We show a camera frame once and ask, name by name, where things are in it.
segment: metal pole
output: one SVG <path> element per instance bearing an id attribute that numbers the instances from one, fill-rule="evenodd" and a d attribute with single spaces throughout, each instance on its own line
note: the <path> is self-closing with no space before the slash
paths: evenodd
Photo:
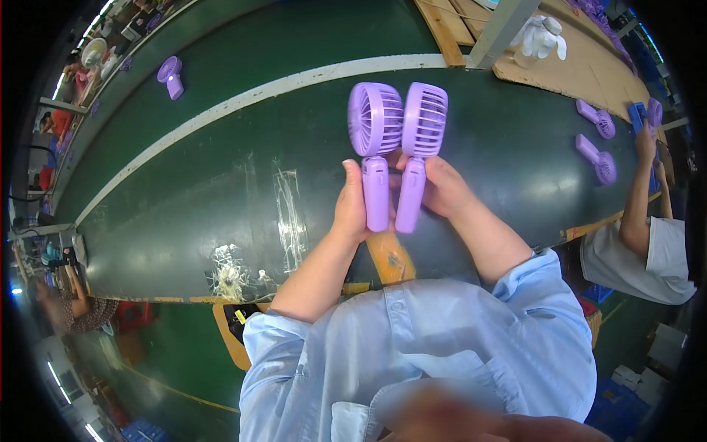
<path id="1" fill-rule="evenodd" d="M 634 18 L 633 20 L 629 21 L 626 26 L 623 28 L 619 29 L 617 31 L 617 37 L 618 38 L 624 38 L 626 35 L 631 32 L 636 26 L 638 26 L 638 19 Z"/>
<path id="2" fill-rule="evenodd" d="M 68 110 L 69 112 L 73 112 L 75 114 L 85 115 L 88 112 L 88 109 L 86 109 L 85 107 L 64 103 L 63 101 L 52 100 L 51 98 L 47 97 L 41 97 L 40 104 L 49 107 L 54 107 L 56 109 Z"/>
<path id="3" fill-rule="evenodd" d="M 518 34 L 541 0 L 502 0 L 474 45 L 467 68 L 490 69 Z"/>
<path id="4" fill-rule="evenodd" d="M 15 232 L 12 231 L 8 232 L 7 239 L 8 241 L 14 241 L 22 238 L 32 238 L 33 236 L 52 235 L 53 233 L 63 232 L 69 230 L 70 228 L 76 228 L 76 225 L 69 223 L 54 224 L 53 226 L 27 227 L 23 228 L 22 233 L 19 235 L 16 235 Z"/>
<path id="5" fill-rule="evenodd" d="M 690 123 L 690 119 L 688 117 L 681 118 L 679 120 L 671 121 L 669 123 L 665 123 L 662 125 L 663 130 L 671 130 L 675 129 L 676 127 L 684 126 L 686 124 Z"/>

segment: red stool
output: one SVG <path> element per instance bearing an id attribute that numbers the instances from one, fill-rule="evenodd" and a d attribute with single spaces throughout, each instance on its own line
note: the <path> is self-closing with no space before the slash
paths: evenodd
<path id="1" fill-rule="evenodd" d="M 120 332 L 147 325 L 157 319 L 152 317 L 152 304 L 133 301 L 120 301 L 116 315 Z"/>

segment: purple handheld fan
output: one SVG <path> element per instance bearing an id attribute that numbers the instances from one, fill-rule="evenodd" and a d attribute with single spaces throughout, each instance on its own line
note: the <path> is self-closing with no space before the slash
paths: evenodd
<path id="1" fill-rule="evenodd" d="M 179 98 L 184 92 L 184 86 L 182 86 L 182 80 L 179 77 L 181 69 L 182 61 L 173 55 L 162 63 L 160 70 L 157 72 L 157 81 L 167 83 L 167 91 L 173 100 Z"/>
<path id="2" fill-rule="evenodd" d="M 366 225 L 373 232 L 388 228 L 388 163 L 381 155 L 392 152 L 402 138 L 400 94 L 383 83 L 358 83 L 349 96 L 349 137 L 362 157 Z"/>
<path id="3" fill-rule="evenodd" d="M 662 123 L 662 104 L 653 97 L 648 100 L 648 106 L 645 108 L 645 118 L 648 120 L 648 131 L 653 136 L 653 128 L 660 126 Z"/>
<path id="4" fill-rule="evenodd" d="M 597 130 L 603 139 L 611 139 L 616 135 L 617 128 L 614 120 L 606 110 L 596 110 L 584 100 L 577 100 L 577 112 L 584 118 L 596 124 Z"/>
<path id="5" fill-rule="evenodd" d="M 395 230 L 412 233 L 425 190 L 425 158 L 437 156 L 447 122 L 447 93 L 426 83 L 412 83 L 405 101 L 402 151 L 410 155 L 402 175 Z"/>
<path id="6" fill-rule="evenodd" d="M 609 152 L 599 152 L 594 144 L 584 135 L 579 134 L 575 140 L 577 150 L 594 165 L 597 177 L 603 185 L 614 184 L 617 180 L 617 165 Z"/>

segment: red shirt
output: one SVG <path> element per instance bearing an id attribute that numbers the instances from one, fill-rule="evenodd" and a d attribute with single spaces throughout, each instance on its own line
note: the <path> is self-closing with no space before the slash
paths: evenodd
<path id="1" fill-rule="evenodd" d="M 40 187 L 42 188 L 42 190 L 47 190 L 49 189 L 49 186 L 52 185 L 53 172 L 54 169 L 49 167 L 48 165 L 44 166 L 40 171 Z"/>
<path id="2" fill-rule="evenodd" d="M 66 110 L 57 109 L 52 112 L 52 120 L 54 120 L 52 132 L 54 132 L 54 135 L 61 136 L 64 132 L 66 132 L 69 129 L 72 117 L 73 115 Z"/>

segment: white stripe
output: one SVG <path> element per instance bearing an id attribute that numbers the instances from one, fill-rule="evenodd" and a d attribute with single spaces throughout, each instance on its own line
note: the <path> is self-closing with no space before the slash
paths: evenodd
<path id="1" fill-rule="evenodd" d="M 445 68 L 441 54 L 406 54 L 388 55 L 385 57 L 373 57 L 350 62 L 330 64 L 329 66 L 310 69 L 309 71 L 292 74 L 287 77 L 278 78 L 269 83 L 265 83 L 256 88 L 239 93 L 235 97 L 229 98 L 218 105 L 211 107 L 198 114 L 196 117 L 186 121 L 177 129 L 172 130 L 152 146 L 140 153 L 133 161 L 130 161 L 116 176 L 114 176 L 100 192 L 91 200 L 81 215 L 76 219 L 79 225 L 85 217 L 105 198 L 118 184 L 127 178 L 140 166 L 150 161 L 160 152 L 172 146 L 177 141 L 210 124 L 219 118 L 223 118 L 236 110 L 253 105 L 267 98 L 276 97 L 283 93 L 304 88 L 313 84 L 324 83 L 325 81 L 346 78 L 350 76 L 371 74 L 373 72 L 396 71 L 402 69 L 429 69 Z"/>

